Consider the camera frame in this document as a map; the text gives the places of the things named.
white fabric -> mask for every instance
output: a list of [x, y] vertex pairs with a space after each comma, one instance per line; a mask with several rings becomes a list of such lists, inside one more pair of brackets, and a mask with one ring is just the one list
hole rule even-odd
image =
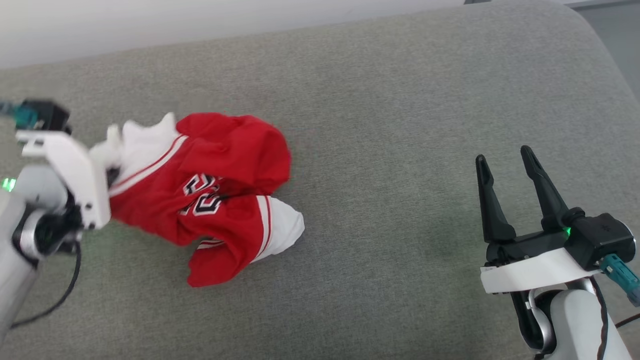
[[218, 239], [208, 239], [208, 240], [202, 240], [200, 242], [200, 244], [198, 245], [197, 250], [200, 249], [210, 249], [212, 247], [216, 247], [216, 246], [220, 246], [222, 244], [224, 244], [225, 242], [222, 240], [218, 240]]
[[[270, 196], [262, 198], [269, 202], [269, 231], [266, 232], [269, 237], [266, 242], [263, 242], [264, 250], [261, 249], [252, 263], [288, 249], [296, 243], [305, 230], [305, 220], [301, 213], [276, 198]], [[263, 205], [260, 201], [259, 204], [264, 221]]]
[[[173, 155], [175, 155], [178, 150], [180, 150], [180, 146], [184, 141], [187, 140], [187, 137], [182, 135], [178, 136], [173, 140], [170, 148], [160, 157], [158, 160], [153, 161], [150, 165], [140, 168], [144, 166], [148, 162], [151, 161], [151, 157], [142, 156], [142, 154], [148, 155], [150, 153], [154, 153], [155, 150], [157, 154], [164, 150], [164, 147], [157, 147], [155, 149], [151, 149], [150, 151], [143, 151], [141, 149], [137, 149], [136, 152], [129, 154], [126, 156], [124, 161], [122, 162], [122, 168], [125, 168], [126, 171], [121, 170], [121, 175], [116, 180], [115, 184], [109, 189], [109, 196], [115, 196], [121, 193], [124, 193], [129, 188], [137, 184], [139, 181], [143, 180], [147, 176], [153, 174], [156, 170], [161, 168], [164, 164], [166, 164], [169, 159]], [[122, 174], [131, 174], [130, 176], [122, 176]]]
[[258, 201], [260, 217], [262, 218], [262, 245], [260, 246], [260, 250], [258, 251], [256, 258], [252, 262], [256, 261], [262, 253], [264, 253], [265, 248], [269, 245], [269, 241], [271, 240], [271, 206], [269, 204], [269, 199], [266, 196], [256, 196], [256, 200]]
[[122, 134], [116, 124], [109, 126], [107, 140], [94, 145], [89, 154], [105, 169], [120, 168], [118, 180], [127, 179], [163, 157], [179, 136], [173, 113], [167, 113], [150, 127], [128, 120]]

couch cushion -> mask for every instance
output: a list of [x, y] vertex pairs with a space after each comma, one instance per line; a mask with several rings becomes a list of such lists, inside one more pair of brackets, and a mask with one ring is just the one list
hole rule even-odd
[[[180, 249], [114, 223], [85, 234], [65, 305], [13, 331], [3, 359], [529, 359], [511, 300], [487, 295], [474, 158], [508, 220], [540, 228], [519, 147], [567, 205], [640, 229], [640, 106], [576, 13], [543, 1], [432, 12], [109, 54], [0, 72], [0, 94], [53, 97], [75, 136], [167, 111], [254, 114], [294, 157], [277, 196], [307, 223], [291, 249], [191, 289]], [[17, 174], [8, 123], [0, 165]], [[632, 267], [640, 271], [637, 261]], [[56, 256], [21, 316], [53, 304]], [[603, 280], [614, 320], [635, 313]], [[640, 357], [640, 327], [622, 330]]]

white trim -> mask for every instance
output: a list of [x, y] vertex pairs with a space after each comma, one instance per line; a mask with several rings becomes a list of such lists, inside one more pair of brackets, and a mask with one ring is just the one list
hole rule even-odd
[[198, 248], [196, 250], [202, 250], [202, 249], [210, 249], [212, 247], [217, 247], [224, 244], [224, 242], [219, 242], [219, 243], [215, 243], [215, 244], [211, 244], [211, 243], [201, 243], [200, 245], [198, 245]]
[[260, 255], [265, 251], [267, 242], [269, 241], [269, 228], [271, 227], [269, 223], [269, 206], [267, 204], [269, 199], [263, 195], [256, 196], [256, 199], [258, 200], [258, 208], [260, 209], [260, 216], [262, 217], [262, 245], [253, 261], [259, 260]]
[[176, 152], [178, 152], [178, 150], [180, 150], [182, 143], [184, 143], [184, 141], [187, 139], [188, 137], [185, 135], [178, 137], [178, 139], [175, 140], [175, 143], [171, 147], [169, 152], [167, 152], [159, 161], [155, 162], [154, 164], [142, 170], [141, 172], [138, 172], [134, 176], [128, 178], [125, 182], [114, 185], [109, 191], [109, 196], [113, 197], [115, 195], [120, 195], [121, 193], [124, 193], [125, 191], [130, 189], [132, 186], [134, 186], [135, 184], [137, 184], [138, 182], [146, 178], [147, 176], [153, 174], [155, 171], [161, 168], [164, 164], [166, 164], [169, 161], [169, 159], [171, 159], [171, 157], [175, 155]]
[[201, 244], [203, 243], [211, 243], [211, 244], [217, 244], [217, 243], [223, 243], [224, 241], [220, 240], [220, 239], [216, 239], [216, 238], [206, 238], [202, 241], [200, 241]]

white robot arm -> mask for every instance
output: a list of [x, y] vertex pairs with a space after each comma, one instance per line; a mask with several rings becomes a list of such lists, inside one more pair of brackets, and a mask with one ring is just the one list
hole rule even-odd
[[106, 172], [69, 135], [65, 110], [50, 101], [26, 101], [0, 103], [0, 111], [16, 118], [22, 155], [49, 162], [26, 166], [5, 186], [8, 191], [0, 190], [1, 345], [37, 278], [38, 263], [61, 247], [75, 251], [75, 282], [82, 232], [105, 226], [111, 212]]
[[[636, 254], [628, 227], [610, 214], [568, 209], [528, 146], [520, 149], [542, 209], [542, 231], [517, 236], [493, 192], [484, 156], [476, 172], [484, 240], [480, 278], [487, 293], [511, 295], [523, 339], [536, 359], [631, 360], [593, 276], [618, 283], [640, 306], [640, 282], [625, 265]], [[567, 290], [542, 288], [565, 284]]]

printed number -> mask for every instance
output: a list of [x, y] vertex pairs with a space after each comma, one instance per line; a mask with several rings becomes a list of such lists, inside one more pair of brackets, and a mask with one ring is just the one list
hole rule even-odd
[[218, 212], [222, 199], [215, 193], [204, 193], [196, 201], [193, 207], [194, 216], [213, 215]]
[[184, 185], [182, 191], [185, 195], [191, 195], [192, 193], [199, 192], [200, 190], [206, 189], [215, 183], [216, 180], [213, 176], [209, 176], [207, 174], [194, 175], [188, 182], [187, 185]]
[[193, 208], [194, 216], [213, 215], [218, 212], [218, 208], [220, 207], [222, 200], [220, 199], [220, 196], [218, 196], [220, 185], [215, 182], [216, 178], [213, 176], [209, 176], [207, 174], [194, 175], [182, 188], [185, 195], [194, 194], [208, 187], [211, 187], [213, 192], [207, 192], [200, 195], [197, 200], [180, 210], [180, 215], [187, 215], [191, 208]]

